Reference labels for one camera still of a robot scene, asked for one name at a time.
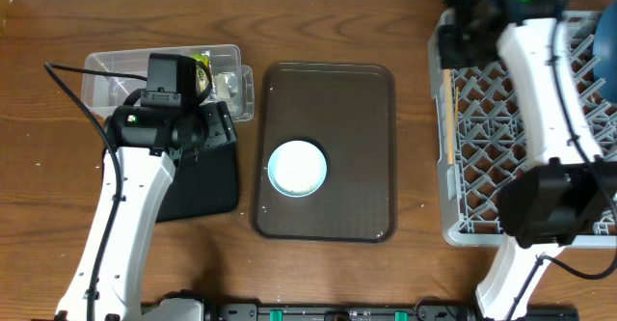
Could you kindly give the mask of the white tissue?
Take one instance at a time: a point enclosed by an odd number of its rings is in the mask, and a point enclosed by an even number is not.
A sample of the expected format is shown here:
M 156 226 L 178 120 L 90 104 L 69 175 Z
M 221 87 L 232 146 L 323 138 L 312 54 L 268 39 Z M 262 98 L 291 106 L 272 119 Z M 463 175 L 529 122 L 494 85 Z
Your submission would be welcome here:
M 212 99 L 225 102 L 232 116 L 241 113 L 241 93 L 239 79 L 234 72 L 221 72 L 214 76 Z

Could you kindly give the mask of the yellow green snack wrapper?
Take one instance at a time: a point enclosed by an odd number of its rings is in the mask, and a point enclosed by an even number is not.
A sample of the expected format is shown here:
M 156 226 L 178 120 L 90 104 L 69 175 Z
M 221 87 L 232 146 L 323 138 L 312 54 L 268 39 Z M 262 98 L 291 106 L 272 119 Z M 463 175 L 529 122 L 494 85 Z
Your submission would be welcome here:
M 209 57 L 205 54 L 193 54 L 191 55 L 196 61 L 197 65 L 197 77 L 200 83 L 201 89 L 204 91 L 207 86 L 211 84 L 211 69 L 209 64 Z

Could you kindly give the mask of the dark blue plate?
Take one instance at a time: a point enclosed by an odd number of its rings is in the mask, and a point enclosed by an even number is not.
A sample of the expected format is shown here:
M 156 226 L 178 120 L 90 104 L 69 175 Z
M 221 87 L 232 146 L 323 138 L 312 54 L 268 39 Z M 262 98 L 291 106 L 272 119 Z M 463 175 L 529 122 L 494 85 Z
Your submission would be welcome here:
M 616 2 L 602 13 L 594 34 L 593 55 L 599 58 L 594 66 L 594 78 L 603 79 L 600 96 L 616 104 Z

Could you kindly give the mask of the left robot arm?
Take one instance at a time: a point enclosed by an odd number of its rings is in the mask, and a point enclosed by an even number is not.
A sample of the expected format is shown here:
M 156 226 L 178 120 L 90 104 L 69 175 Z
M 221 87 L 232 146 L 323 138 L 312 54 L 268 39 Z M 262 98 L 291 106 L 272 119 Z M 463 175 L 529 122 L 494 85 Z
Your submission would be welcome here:
M 239 202 L 237 135 L 211 95 L 208 55 L 153 53 L 145 86 L 94 129 L 103 145 L 100 197 L 58 320 L 213 320 L 214 305 L 180 290 L 151 308 L 142 284 L 158 222 L 226 213 Z

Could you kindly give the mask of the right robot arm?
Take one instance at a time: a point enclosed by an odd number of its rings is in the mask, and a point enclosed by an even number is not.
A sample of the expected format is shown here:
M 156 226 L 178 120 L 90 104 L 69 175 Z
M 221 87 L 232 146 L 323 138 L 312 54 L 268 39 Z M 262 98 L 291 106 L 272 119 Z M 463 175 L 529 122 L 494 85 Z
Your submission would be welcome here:
M 505 63 L 522 114 L 528 168 L 500 188 L 504 230 L 463 320 L 521 320 L 559 255 L 614 209 L 616 165 L 583 116 L 567 59 L 566 0 L 444 0 L 453 21 L 437 30 L 440 67 Z

